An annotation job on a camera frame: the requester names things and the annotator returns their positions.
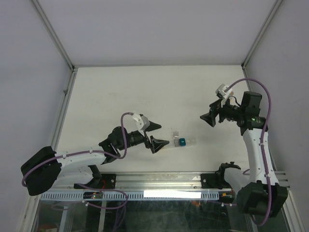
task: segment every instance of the white table surface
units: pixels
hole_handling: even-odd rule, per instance
[[[76,151],[97,145],[120,126],[124,112],[144,114],[162,128],[149,133],[157,139],[195,137],[197,143],[152,154],[144,145],[131,147],[127,157],[99,166],[105,172],[216,171],[222,162],[249,167],[245,143],[235,122],[212,128],[199,117],[217,100],[215,90],[243,78],[240,66],[145,66],[79,68],[57,150]],[[248,90],[234,88],[238,101]],[[136,130],[130,116],[125,127]]]

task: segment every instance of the white wall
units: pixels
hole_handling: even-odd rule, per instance
[[[269,122],[272,155],[287,172],[303,222],[309,230],[309,1],[286,0],[248,66],[272,96]]]
[[[39,0],[75,65],[241,64],[275,0]]]
[[[29,0],[0,3],[0,230],[15,231],[21,165],[49,145],[69,70]]]

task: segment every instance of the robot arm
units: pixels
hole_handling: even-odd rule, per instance
[[[287,189],[279,186],[278,179],[271,165],[268,150],[268,132],[264,133],[263,144],[260,138],[266,119],[260,117],[260,102],[262,95],[246,91],[243,94],[241,105],[231,105],[230,97],[232,89],[221,85],[216,94],[219,100],[210,104],[210,111],[200,118],[214,127],[216,117],[219,115],[219,123],[225,119],[235,121],[240,127],[240,134],[246,144],[250,166],[250,179],[242,174],[240,167],[234,163],[221,164],[215,173],[215,180],[211,180],[214,188],[222,188],[229,184],[237,194],[237,207],[240,212],[251,215],[266,215],[268,200],[271,199],[269,217],[275,217],[283,206],[288,193]],[[266,175],[261,145],[264,146],[265,157],[269,174]],[[270,179],[271,193],[267,187],[267,177]]]
[[[86,151],[55,152],[47,146],[37,152],[21,167],[24,176],[23,185],[27,187],[30,196],[63,187],[80,189],[81,187],[77,184],[96,188],[101,180],[97,165],[123,159],[127,148],[141,143],[144,143],[152,153],[156,153],[169,143],[169,141],[147,136],[147,132],[159,129],[161,125],[149,121],[144,115],[136,113],[130,113],[130,115],[138,130],[128,133],[124,127],[116,127],[106,140]],[[125,150],[125,154],[121,157],[118,150]]]

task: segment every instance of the small blue block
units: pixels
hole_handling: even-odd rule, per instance
[[[179,139],[179,145],[185,146],[185,139],[184,138]]]

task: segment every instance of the glass panel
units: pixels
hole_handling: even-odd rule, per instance
[[[256,217],[258,222],[263,217]],[[289,232],[289,227],[285,221],[284,211],[281,210],[276,217],[269,218],[264,226],[258,227],[259,232]]]
[[[220,196],[233,200],[231,193]],[[102,201],[91,202],[101,206]],[[123,202],[103,202],[116,207]],[[288,232],[284,213],[259,232]],[[128,201],[126,208],[101,210],[82,202],[40,201],[32,232],[252,232],[248,216],[235,206],[211,201]]]

